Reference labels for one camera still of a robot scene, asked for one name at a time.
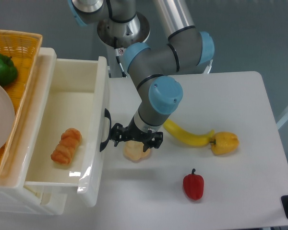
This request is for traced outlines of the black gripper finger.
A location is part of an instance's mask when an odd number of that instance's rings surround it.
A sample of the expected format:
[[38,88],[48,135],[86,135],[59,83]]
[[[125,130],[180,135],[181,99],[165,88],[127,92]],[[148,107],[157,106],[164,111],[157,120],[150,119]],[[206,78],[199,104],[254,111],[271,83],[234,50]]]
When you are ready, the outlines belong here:
[[123,141],[124,127],[120,123],[115,123],[110,131],[110,140],[114,142],[114,147]]
[[148,149],[155,148],[158,149],[163,142],[163,132],[148,131],[143,139],[143,152],[146,152]]

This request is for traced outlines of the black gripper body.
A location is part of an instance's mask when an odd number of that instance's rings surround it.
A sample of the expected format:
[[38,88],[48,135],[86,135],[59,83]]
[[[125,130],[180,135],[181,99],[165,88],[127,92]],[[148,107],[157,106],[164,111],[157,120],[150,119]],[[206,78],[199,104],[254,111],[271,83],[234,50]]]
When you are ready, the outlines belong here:
[[124,132],[123,141],[137,141],[142,143],[147,143],[154,137],[155,133],[152,130],[148,130],[147,132],[141,131],[134,122],[130,122],[126,127],[126,131]]

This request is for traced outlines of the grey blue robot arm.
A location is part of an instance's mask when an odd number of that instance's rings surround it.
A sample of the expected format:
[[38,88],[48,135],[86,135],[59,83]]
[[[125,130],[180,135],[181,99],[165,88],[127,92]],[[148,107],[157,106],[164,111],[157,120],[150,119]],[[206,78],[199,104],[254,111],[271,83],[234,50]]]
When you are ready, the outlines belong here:
[[112,70],[129,76],[141,104],[128,126],[109,128],[108,140],[143,143],[143,149],[159,148],[159,130],[182,100],[181,85],[171,75],[212,60],[215,46],[207,32],[199,32],[183,0],[157,0],[168,44],[152,50],[146,40],[149,22],[137,12],[133,0],[71,0],[71,12],[79,25],[97,23],[100,40],[114,51]]

